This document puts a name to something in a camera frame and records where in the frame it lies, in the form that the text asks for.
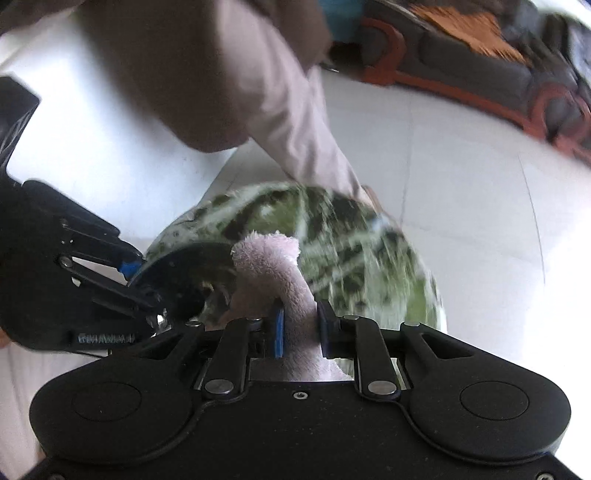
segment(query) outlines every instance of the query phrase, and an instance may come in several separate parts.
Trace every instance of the white floor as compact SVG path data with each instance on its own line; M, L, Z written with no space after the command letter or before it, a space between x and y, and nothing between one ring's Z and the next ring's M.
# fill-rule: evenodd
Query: white floor
M435 273L449 333L561 386L573 417L558 456L591 477L591 166L454 102L324 82L334 135ZM284 178L250 143L205 199Z

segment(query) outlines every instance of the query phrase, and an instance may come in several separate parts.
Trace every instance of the black device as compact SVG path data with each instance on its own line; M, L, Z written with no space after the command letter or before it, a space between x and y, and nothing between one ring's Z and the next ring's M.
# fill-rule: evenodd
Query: black device
M142 266L114 226L10 179L37 103L0 78L0 325L30 348L113 354L37 393L30 419L47 459L26 480L577 478L553 456L570 420L558 386L411 319L383 330L321 301L323 356L352 359L354 380L251 381L252 361L280 361L281 305L207 332L191 320L205 298L182 265L227 246Z

